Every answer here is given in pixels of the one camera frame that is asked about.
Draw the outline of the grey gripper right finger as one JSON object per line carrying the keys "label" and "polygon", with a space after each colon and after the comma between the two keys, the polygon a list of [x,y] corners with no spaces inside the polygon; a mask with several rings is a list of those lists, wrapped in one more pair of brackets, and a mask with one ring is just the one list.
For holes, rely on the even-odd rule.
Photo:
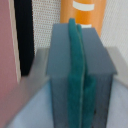
{"label": "grey gripper right finger", "polygon": [[112,80],[117,71],[96,30],[84,28],[82,34],[87,74],[96,80],[89,128],[106,128]]}

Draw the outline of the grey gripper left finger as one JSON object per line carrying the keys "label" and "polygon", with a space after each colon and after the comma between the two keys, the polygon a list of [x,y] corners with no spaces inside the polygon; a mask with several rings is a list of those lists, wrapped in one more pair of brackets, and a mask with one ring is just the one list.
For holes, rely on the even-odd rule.
{"label": "grey gripper left finger", "polygon": [[47,65],[47,74],[51,79],[54,128],[69,128],[67,86],[70,62],[68,24],[54,24]]}

